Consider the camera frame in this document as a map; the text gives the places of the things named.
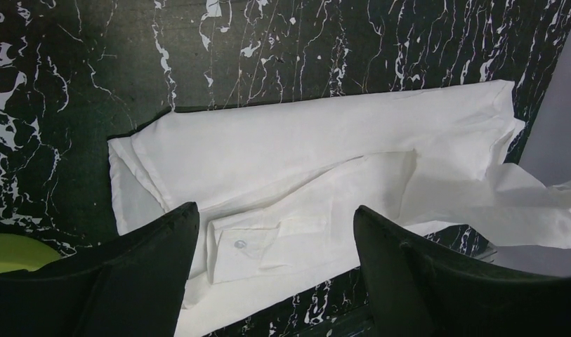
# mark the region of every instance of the white cloth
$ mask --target white cloth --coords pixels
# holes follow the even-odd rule
[[[168,114],[109,141],[118,232],[198,203],[177,336],[209,333],[357,267],[361,204],[419,234],[469,223],[495,244],[563,247],[571,211],[557,210],[561,230],[544,231],[528,202],[564,205],[571,191],[551,194],[500,165],[524,126],[512,88],[492,81]]]

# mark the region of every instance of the marble surface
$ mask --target marble surface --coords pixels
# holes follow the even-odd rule
[[[507,79],[518,161],[570,27],[571,0],[0,0],[0,230],[65,255],[115,237],[105,141],[167,110]],[[486,245],[467,226],[430,238]],[[291,336],[365,303],[351,270],[214,336]]]

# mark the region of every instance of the white button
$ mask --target white button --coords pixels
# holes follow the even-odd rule
[[[247,244],[246,244],[245,241],[237,240],[237,241],[233,244],[233,246],[234,246],[235,248],[237,248],[237,249],[242,249],[242,248],[246,248]]]

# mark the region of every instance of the gray floor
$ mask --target gray floor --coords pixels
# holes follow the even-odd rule
[[[571,32],[520,165],[546,185],[571,180]],[[571,249],[499,247],[495,262],[540,274],[571,275]]]

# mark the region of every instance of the green object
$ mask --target green object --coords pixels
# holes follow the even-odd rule
[[[32,272],[59,259],[57,251],[35,239],[0,234],[0,272],[22,269]]]

